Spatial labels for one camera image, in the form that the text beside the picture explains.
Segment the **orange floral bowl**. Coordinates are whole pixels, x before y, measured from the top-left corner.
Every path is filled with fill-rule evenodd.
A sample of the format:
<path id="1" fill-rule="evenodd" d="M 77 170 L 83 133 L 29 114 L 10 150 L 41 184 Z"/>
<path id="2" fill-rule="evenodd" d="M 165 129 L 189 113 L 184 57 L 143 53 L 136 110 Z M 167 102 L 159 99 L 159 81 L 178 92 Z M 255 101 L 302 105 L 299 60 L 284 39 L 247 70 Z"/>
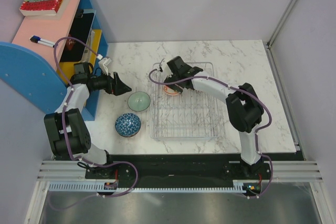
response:
<path id="1" fill-rule="evenodd" d="M 168 86 L 163 86 L 163 91 L 170 96 L 176 96 L 176 95 L 180 95 L 179 92 L 169 88 Z"/>

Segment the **pale green bowl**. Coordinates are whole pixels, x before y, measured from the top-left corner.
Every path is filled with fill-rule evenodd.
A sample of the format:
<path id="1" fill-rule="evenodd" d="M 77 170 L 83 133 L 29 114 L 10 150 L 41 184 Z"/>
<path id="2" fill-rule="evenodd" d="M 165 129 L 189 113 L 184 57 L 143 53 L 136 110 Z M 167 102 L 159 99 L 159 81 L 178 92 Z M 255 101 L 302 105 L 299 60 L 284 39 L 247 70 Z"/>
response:
<path id="1" fill-rule="evenodd" d="M 150 106 L 150 103 L 150 96 L 142 91 L 137 91 L 131 94 L 128 98 L 128 106 L 135 112 L 145 111 Z"/>

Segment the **blue triangle pattern bowl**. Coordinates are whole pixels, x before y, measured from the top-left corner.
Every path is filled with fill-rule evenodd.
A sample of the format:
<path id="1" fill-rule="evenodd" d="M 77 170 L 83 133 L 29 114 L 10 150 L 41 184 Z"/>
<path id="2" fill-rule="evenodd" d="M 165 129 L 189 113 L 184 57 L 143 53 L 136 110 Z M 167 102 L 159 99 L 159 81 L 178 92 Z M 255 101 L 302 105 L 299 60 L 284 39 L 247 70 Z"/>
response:
<path id="1" fill-rule="evenodd" d="M 123 137 L 132 137 L 141 129 L 141 120 L 134 113 L 125 113 L 115 122 L 115 130 Z"/>

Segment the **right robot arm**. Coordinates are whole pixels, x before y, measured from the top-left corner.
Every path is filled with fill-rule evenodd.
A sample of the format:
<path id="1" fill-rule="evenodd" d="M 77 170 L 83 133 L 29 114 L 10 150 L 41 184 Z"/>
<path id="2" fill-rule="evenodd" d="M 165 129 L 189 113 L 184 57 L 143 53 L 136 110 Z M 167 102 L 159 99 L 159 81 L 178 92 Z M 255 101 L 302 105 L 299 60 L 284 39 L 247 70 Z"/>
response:
<path id="1" fill-rule="evenodd" d="M 259 173 L 258 162 L 261 159 L 254 133 L 258 129 L 264 108 L 258 102 L 254 88 L 244 83 L 238 88 L 212 77 L 206 76 L 200 67 L 192 67 L 176 56 L 166 63 L 164 83 L 177 93 L 185 89 L 202 91 L 222 101 L 227 107 L 231 125 L 239 132 L 241 144 L 241 174 L 248 179 Z"/>

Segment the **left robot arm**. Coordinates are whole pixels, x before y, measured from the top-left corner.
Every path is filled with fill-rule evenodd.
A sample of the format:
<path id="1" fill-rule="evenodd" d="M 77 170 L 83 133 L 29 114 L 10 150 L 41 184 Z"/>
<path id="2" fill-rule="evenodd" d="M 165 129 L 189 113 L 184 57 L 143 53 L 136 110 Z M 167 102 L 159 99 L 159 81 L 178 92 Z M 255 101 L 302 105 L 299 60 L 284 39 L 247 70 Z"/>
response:
<path id="1" fill-rule="evenodd" d="M 103 90 L 115 96 L 132 91 L 120 80 L 117 72 L 109 72 L 110 64 L 110 58 L 99 61 L 101 69 L 99 76 L 91 72 L 88 62 L 75 64 L 75 74 L 70 78 L 62 104 L 54 113 L 44 117 L 54 156 L 65 160 L 84 161 L 90 166 L 97 167 L 97 173 L 103 178 L 111 178 L 114 175 L 115 165 L 106 150 L 92 144 L 82 112 L 93 91 Z"/>

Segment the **yellow folder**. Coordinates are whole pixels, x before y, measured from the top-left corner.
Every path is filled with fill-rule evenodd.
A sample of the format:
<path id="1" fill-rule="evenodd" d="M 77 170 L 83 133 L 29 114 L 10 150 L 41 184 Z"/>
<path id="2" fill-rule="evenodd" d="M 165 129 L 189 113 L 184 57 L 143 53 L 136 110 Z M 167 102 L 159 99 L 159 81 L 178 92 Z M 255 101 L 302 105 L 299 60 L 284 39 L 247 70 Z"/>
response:
<path id="1" fill-rule="evenodd" d="M 91 29 L 90 30 L 90 34 L 89 34 L 89 38 L 88 38 L 87 42 L 89 43 L 89 46 L 96 52 L 98 52 L 101 36 L 102 36 L 102 30 L 101 29 Z M 71 53 L 71 51 L 68 50 L 68 46 L 70 45 L 70 48 L 73 49 L 73 47 L 75 46 L 75 43 L 78 43 L 78 42 L 74 41 L 73 39 L 67 39 L 63 52 L 69 52 L 71 55 L 75 54 L 74 52 Z M 63 73 L 66 75 L 66 77 L 69 80 L 75 74 L 74 65 L 77 64 L 77 63 L 82 63 L 82 62 L 90 63 L 91 64 L 91 66 L 89 66 L 90 73 L 93 73 L 93 66 L 96 64 L 95 63 L 96 62 L 96 55 L 93 54 L 89 49 L 85 48 L 84 52 L 82 54 L 82 58 L 79 61 L 63 61 L 63 60 L 59 61 L 60 69 L 63 71 Z M 61 77 L 61 79 L 65 83 L 65 85 L 67 86 L 68 81 L 66 80 L 64 75 L 61 74 L 59 69 L 57 69 L 56 72 Z"/>

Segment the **blue capped marker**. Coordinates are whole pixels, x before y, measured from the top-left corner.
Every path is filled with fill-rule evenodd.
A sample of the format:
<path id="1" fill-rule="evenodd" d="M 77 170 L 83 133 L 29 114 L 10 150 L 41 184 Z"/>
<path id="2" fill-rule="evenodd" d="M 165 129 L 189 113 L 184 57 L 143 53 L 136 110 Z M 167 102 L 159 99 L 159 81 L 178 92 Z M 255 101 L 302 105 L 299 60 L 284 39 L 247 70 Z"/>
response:
<path id="1" fill-rule="evenodd" d="M 55 44 L 49 43 L 49 42 L 44 41 L 44 40 L 38 40 L 37 43 L 41 44 L 41 45 L 44 45 L 44 46 L 47 46 L 47 47 L 51 47 L 51 48 L 55 47 Z"/>

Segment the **blue pink shelf unit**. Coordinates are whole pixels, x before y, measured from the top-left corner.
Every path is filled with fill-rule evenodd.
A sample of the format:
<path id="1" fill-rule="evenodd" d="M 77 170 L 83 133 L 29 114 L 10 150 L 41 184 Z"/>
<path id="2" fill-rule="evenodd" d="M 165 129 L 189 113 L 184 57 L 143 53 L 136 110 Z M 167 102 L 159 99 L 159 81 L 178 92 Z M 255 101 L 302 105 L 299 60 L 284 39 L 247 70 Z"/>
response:
<path id="1" fill-rule="evenodd" d="M 59 20 L 24 18 L 13 41 L 1 43 L 1 80 L 45 114 L 53 113 L 67 93 L 55 63 L 65 42 L 58 44 L 54 55 L 52 48 L 35 44 L 30 37 L 56 42 L 68 36 L 78 9 L 94 10 L 92 1 L 70 0 Z"/>

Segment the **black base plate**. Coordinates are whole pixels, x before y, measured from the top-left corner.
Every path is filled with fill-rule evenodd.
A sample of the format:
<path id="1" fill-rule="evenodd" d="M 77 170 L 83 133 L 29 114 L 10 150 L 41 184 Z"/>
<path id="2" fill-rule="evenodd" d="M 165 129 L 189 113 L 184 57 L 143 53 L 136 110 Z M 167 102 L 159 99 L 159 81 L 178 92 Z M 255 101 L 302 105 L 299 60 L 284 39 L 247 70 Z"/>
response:
<path id="1" fill-rule="evenodd" d="M 116 179 L 126 187 L 145 186 L 229 186 L 234 180 L 267 180 L 269 163 L 262 158 L 251 171 L 242 164 L 239 154 L 166 154 L 166 155 L 111 155 L 112 167 L 89 167 L 86 179 Z"/>

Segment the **aluminium frame rail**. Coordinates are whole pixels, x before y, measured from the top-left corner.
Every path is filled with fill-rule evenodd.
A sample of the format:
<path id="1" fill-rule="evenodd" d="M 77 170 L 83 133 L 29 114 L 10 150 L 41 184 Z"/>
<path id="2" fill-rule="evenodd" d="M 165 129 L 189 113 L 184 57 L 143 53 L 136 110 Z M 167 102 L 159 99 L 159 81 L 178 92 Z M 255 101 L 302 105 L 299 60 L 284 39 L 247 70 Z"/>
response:
<path id="1" fill-rule="evenodd" d="M 288 18 L 290 17 L 291 13 L 293 12 L 295 6 L 299 0 L 290 0 L 287 4 L 283 14 L 281 15 L 281 18 L 279 19 L 275 29 L 273 30 L 270 38 L 266 42 L 267 49 L 270 49 L 273 44 L 275 43 L 278 35 L 280 34 L 281 30 L 283 29 L 284 25 L 286 24 Z"/>

